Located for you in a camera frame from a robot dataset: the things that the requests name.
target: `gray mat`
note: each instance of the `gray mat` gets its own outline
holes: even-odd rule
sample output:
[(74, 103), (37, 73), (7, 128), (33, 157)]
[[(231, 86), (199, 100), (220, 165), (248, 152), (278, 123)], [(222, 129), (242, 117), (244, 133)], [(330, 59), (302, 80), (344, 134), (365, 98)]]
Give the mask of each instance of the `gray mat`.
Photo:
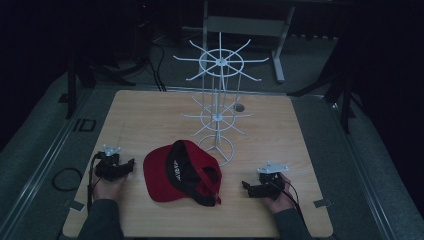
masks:
[[(286, 42), (281, 58), (286, 74), (286, 83), (275, 81), (273, 67), (270, 62), (246, 66), (246, 73), (261, 77), (263, 81), (256, 83), (244, 81), (243, 91), (268, 92), (283, 94), (298, 90), (318, 77), (325, 60), (329, 56), (335, 42), (316, 39), (289, 39)], [(161, 78), (166, 86), (196, 88), (200, 81), (185, 81), (186, 77), (197, 73), (196, 64), (186, 65), (173, 59), (179, 57), (198, 57), (198, 51), (193, 51), (185, 43), (182, 46), (165, 47), (165, 57), (161, 65)], [(243, 55), (246, 59), (269, 57), (269, 51), (252, 49)], [(158, 66), (161, 50), (152, 50), (152, 61)], [(60, 192), (51, 185), (56, 173), (67, 167), (75, 167), (84, 171), (91, 158), (93, 146), (97, 140), (103, 121), (107, 115), (114, 93), (118, 89), (151, 89), (155, 90), (154, 80), (149, 70), (127, 76), (129, 81), (137, 83), (136, 87), (122, 87), (110, 80), (101, 81), (95, 90), (81, 90), (90, 93), (90, 99), (81, 108), (74, 119), (65, 120), (66, 105), (57, 103), (60, 94), (66, 89), (66, 78), (55, 82), (46, 96), (40, 101), (19, 133), (0, 155), (0, 205), (1, 220), (18, 199), (20, 190), (28, 177), (48, 150), (49, 143), (54, 140), (59, 129), (64, 124), (74, 126), (78, 119), (96, 120), (93, 132), (71, 131), (65, 144), (60, 149), (55, 163), (41, 185), (24, 218), (17, 225), (12, 239), (66, 239), (61, 236), (61, 228), (68, 213), (63, 206), (64, 201), (73, 199), (75, 191)], [(312, 92), (312, 95), (322, 95), (328, 86)], [(328, 208), (335, 233), (342, 240), (346, 239), (381, 239), (367, 196), (364, 196), (363, 186), (352, 161), (344, 134), (338, 122), (332, 117), (329, 106), (317, 98), (294, 99), (296, 114), (301, 124), (302, 133), (311, 156), (318, 181), (325, 198), (334, 205)], [(396, 239), (420, 239), (424, 236), (422, 218), (417, 215), (408, 197), (403, 197), (405, 189), (399, 183), (396, 170), (390, 165), (391, 161), (384, 146), (378, 139), (378, 134), (366, 117), (354, 109), (361, 118), (352, 119), (352, 139), (360, 148), (360, 156), (367, 159), (366, 167), (372, 184), (378, 186), (378, 194), (382, 196), (385, 210), (396, 232)], [(396, 184), (388, 186), (387, 182), (395, 179)], [(78, 185), (78, 178), (71, 172), (66, 172), (57, 178), (58, 184), (69, 187)], [(396, 201), (402, 203), (398, 208)]]

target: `black cable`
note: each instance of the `black cable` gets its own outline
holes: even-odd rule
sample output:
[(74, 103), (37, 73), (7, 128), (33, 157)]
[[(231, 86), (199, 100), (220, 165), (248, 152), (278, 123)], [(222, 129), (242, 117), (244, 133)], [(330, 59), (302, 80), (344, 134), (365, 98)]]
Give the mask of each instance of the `black cable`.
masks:
[(93, 169), (94, 169), (94, 160), (98, 158), (98, 154), (95, 154), (93, 158), (91, 159), (90, 163), (90, 169), (88, 171), (88, 185), (87, 185), (87, 211), (90, 212), (92, 202), (92, 196), (93, 196), (93, 183), (91, 182), (92, 176), (93, 176)]
[(80, 172), (78, 169), (76, 169), (76, 168), (68, 167), (68, 168), (64, 168), (64, 169), (60, 170), (59, 172), (57, 172), (57, 173), (53, 176), (52, 181), (51, 181), (52, 186), (53, 186), (56, 190), (61, 191), (61, 192), (70, 192), (70, 191), (77, 190), (77, 189), (78, 189), (78, 186), (77, 186), (77, 187), (73, 187), (73, 188), (62, 188), (62, 187), (59, 187), (59, 186), (57, 185), (57, 183), (56, 183), (56, 178), (57, 178), (60, 174), (62, 174), (63, 172), (65, 172), (65, 171), (74, 171), (74, 172), (76, 172), (76, 173), (78, 174), (78, 177), (79, 177), (79, 182), (81, 182), (81, 180), (82, 180), (82, 174), (81, 174), (81, 172)]

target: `human hand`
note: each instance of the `human hand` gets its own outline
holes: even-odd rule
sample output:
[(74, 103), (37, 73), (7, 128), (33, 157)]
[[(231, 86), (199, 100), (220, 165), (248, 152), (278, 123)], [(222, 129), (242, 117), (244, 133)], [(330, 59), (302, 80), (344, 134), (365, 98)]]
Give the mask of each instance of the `human hand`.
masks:
[(113, 182), (109, 182), (103, 178), (99, 178), (95, 172), (96, 169), (94, 169), (94, 174), (92, 176), (93, 200), (96, 201), (99, 199), (110, 199), (117, 201), (119, 198), (119, 193), (121, 192), (125, 181), (127, 181), (128, 174)]
[[(283, 179), (283, 181), (290, 183), (291, 181), (284, 176), (282, 173), (279, 173), (281, 178)], [(290, 185), (285, 183), (284, 184), (284, 191), (290, 195), (291, 197), (293, 197), (293, 195), (290, 193)], [(277, 200), (272, 200), (271, 198), (262, 198), (262, 202), (265, 204), (265, 206), (269, 209), (269, 211), (272, 214), (290, 209), (290, 208), (294, 208), (294, 203), (293, 201), (287, 197), (284, 193), (280, 193), (280, 196), (278, 196)]]

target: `wire display rack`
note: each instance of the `wire display rack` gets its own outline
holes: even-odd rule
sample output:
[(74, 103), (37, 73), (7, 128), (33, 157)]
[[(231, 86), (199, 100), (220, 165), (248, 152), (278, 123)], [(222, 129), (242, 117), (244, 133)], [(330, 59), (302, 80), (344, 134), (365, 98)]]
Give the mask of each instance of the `wire display rack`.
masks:
[[(199, 64), (199, 73), (191, 78), (187, 78), (186, 80), (202, 80), (202, 99), (199, 101), (193, 97), (194, 102), (200, 106), (201, 111), (198, 115), (182, 115), (189, 118), (199, 118), (203, 125), (203, 127), (192, 136), (196, 136), (205, 130), (212, 132), (212, 134), (203, 137), (199, 141), (198, 145), (201, 146), (207, 142), (206, 140), (211, 140), (209, 141), (210, 146), (208, 146), (205, 151), (217, 151), (225, 160), (220, 164), (220, 166), (229, 163), (233, 159), (235, 152), (233, 143), (230, 139), (223, 135), (223, 132), (228, 129), (234, 129), (240, 134), (247, 135), (247, 133), (235, 127), (236, 119), (253, 115), (238, 114), (238, 112), (242, 112), (244, 109), (244, 106), (238, 103), (240, 99), (239, 92), (242, 77), (244, 76), (252, 81), (261, 81), (259, 78), (254, 78), (244, 73), (244, 66), (246, 63), (260, 63), (268, 60), (268, 58), (259, 60), (244, 60), (239, 52), (248, 46), (249, 43), (250, 40), (235, 51), (225, 49), (222, 48), (221, 33), (219, 33), (219, 48), (217, 49), (203, 49), (190, 41), (192, 46), (201, 50), (202, 54), (198, 59), (174, 56), (175, 59), (180, 61), (198, 62)], [(205, 81), (207, 77), (211, 80), (210, 89), (205, 88)], [(227, 94), (228, 83), (234, 79), (237, 81), (237, 87), (235, 90), (235, 97), (230, 99), (230, 95)]]

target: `handheld controller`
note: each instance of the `handheld controller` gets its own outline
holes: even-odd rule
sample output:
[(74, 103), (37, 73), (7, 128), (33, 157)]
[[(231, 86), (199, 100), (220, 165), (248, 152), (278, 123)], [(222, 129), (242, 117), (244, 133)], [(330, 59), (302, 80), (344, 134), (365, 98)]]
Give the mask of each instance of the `handheld controller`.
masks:
[(261, 185), (251, 186), (249, 183), (242, 181), (243, 188), (247, 190), (249, 197), (269, 197), (277, 200), (280, 193), (284, 191), (285, 182), (278, 173), (259, 173), (259, 182)]

